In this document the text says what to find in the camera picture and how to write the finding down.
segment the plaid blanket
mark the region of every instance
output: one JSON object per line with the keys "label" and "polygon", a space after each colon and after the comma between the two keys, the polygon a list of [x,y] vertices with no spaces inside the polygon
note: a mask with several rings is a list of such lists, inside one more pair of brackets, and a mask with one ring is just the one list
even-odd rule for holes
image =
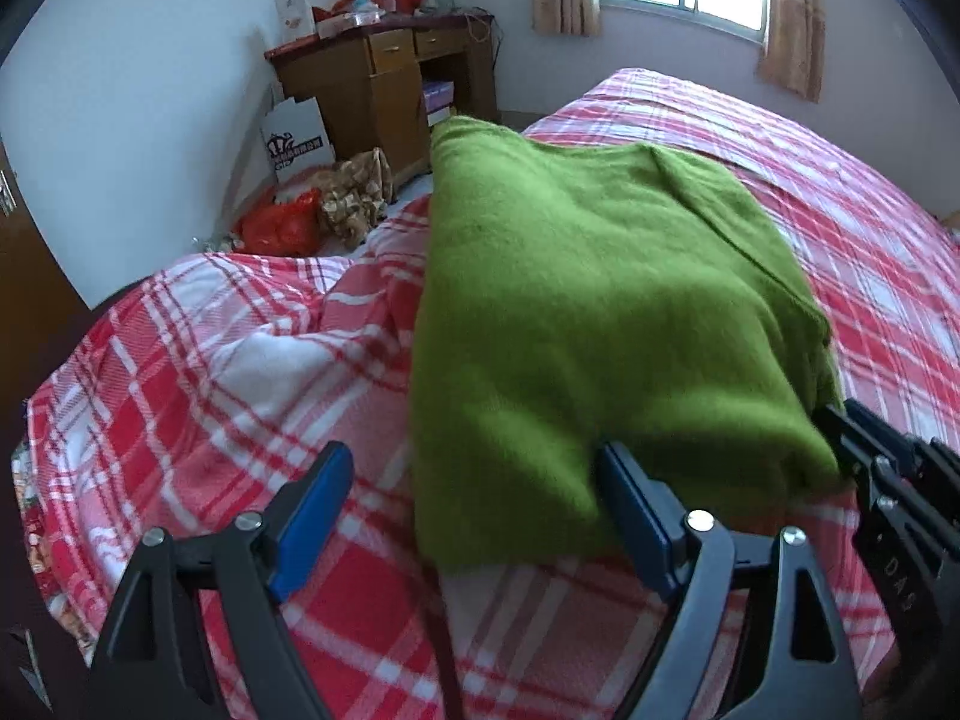
{"label": "plaid blanket", "polygon": [[[899,429],[960,445],[960,252],[870,167],[798,124],[639,70],[527,134],[646,140],[726,164],[784,233],[832,321],[846,396]],[[95,635],[148,527],[220,528],[342,440],[356,484],[283,609],[334,714],[456,716],[462,702],[468,717],[610,716],[662,615],[627,566],[560,560],[438,579],[419,563],[406,391],[428,231],[421,199],[353,264],[209,254],[115,306],[30,403],[25,520],[43,542],[48,599]],[[792,519],[827,568],[864,680],[891,634],[851,547],[853,498]],[[253,716],[215,598],[203,607],[229,708]],[[736,594],[697,716],[716,706],[742,610]]]}

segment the red plastic bag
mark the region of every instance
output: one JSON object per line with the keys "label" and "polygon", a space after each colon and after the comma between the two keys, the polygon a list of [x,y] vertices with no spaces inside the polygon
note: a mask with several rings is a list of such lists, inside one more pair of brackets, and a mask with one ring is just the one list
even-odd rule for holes
{"label": "red plastic bag", "polygon": [[272,197],[257,205],[239,224],[244,253],[269,257],[312,257],[323,245],[317,211],[320,190],[305,191],[296,200],[275,205]]}

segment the white wall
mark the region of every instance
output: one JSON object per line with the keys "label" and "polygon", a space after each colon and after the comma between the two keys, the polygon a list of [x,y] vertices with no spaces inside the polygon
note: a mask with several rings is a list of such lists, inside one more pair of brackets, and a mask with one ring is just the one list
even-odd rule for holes
{"label": "white wall", "polygon": [[603,10],[601,37],[542,36],[531,0],[457,0],[496,14],[501,109],[549,113],[622,67],[718,89],[805,124],[876,167],[934,213],[960,208],[960,104],[895,0],[822,0],[824,86],[806,103],[755,78],[758,47],[702,25]]}
{"label": "white wall", "polygon": [[[334,0],[313,0],[330,4]],[[193,250],[269,83],[274,0],[48,0],[0,68],[0,137],[90,305]]]}

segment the green cloth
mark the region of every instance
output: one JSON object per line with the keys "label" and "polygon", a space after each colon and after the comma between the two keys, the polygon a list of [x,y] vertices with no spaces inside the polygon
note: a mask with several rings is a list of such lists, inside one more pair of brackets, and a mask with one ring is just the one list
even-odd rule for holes
{"label": "green cloth", "polygon": [[611,552],[603,439],[720,517],[838,487],[808,419],[838,402],[829,323],[731,172],[465,118],[438,128],[433,169],[411,381],[426,557]]}

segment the red and white plaid bedding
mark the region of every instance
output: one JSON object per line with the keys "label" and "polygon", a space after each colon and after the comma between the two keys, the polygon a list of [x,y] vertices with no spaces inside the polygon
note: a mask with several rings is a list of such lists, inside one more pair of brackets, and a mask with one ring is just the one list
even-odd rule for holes
{"label": "red and white plaid bedding", "polygon": [[[571,146],[644,140],[727,165],[808,274],[845,394],[960,445],[960,252],[870,167],[798,124],[639,70],[527,134]],[[109,312],[30,403],[38,505],[25,519],[48,551],[48,597],[95,633],[148,527],[223,527],[342,440],[356,484],[283,610],[334,715],[456,715],[455,683],[467,717],[613,712],[661,613],[623,565],[491,566],[438,582],[416,557],[406,391],[427,211],[428,199],[412,203],[353,264],[194,257]],[[891,635],[850,546],[853,501],[792,519],[827,567],[863,680]],[[731,600],[699,716],[722,688],[742,600]],[[219,610],[210,599],[205,608],[229,708],[252,716]]]}

